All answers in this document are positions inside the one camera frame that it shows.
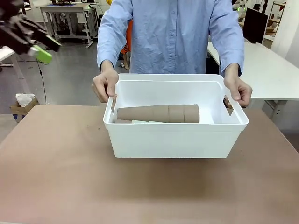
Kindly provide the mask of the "person's right hand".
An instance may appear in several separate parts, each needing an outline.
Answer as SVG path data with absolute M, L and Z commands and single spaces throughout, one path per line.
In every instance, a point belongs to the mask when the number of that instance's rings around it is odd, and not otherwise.
M 111 68 L 102 71 L 93 78 L 92 89 L 101 103 L 107 103 L 109 97 L 117 97 L 115 94 L 115 85 L 118 80 L 118 73 Z

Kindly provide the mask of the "person's left hand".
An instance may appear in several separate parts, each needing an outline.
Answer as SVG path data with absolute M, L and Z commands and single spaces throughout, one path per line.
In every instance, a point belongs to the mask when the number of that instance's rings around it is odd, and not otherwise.
M 238 102 L 242 108 L 249 105 L 252 88 L 242 81 L 236 72 L 225 73 L 224 85 L 230 90 L 232 99 Z

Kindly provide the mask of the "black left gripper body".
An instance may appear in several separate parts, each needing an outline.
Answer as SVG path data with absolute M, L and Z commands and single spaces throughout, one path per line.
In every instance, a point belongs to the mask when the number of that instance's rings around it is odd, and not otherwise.
M 0 1 L 0 46 L 26 47 L 26 41 L 19 36 L 19 10 L 24 6 L 23 0 Z

